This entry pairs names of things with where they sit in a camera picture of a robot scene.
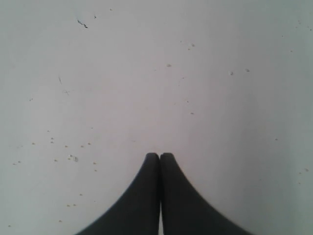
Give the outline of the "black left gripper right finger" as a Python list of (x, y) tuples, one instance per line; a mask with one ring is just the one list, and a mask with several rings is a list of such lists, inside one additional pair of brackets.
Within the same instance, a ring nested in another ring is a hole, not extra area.
[(185, 177), (172, 153), (160, 156), (161, 211), (165, 235), (248, 235), (214, 209)]

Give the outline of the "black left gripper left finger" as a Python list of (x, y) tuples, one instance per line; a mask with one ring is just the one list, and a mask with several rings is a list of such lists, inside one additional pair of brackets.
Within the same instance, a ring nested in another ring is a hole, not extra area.
[(157, 235), (160, 216), (160, 162), (148, 153), (122, 196), (82, 235)]

